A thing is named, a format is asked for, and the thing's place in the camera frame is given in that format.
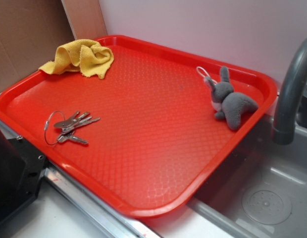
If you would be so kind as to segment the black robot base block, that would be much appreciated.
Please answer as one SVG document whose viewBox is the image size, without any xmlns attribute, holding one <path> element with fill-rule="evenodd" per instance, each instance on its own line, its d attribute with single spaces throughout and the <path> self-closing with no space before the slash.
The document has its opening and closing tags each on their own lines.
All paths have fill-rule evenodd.
<svg viewBox="0 0 307 238">
<path fill-rule="evenodd" d="M 7 139 L 0 130 L 0 226 L 34 202 L 46 156 L 26 139 Z"/>
</svg>

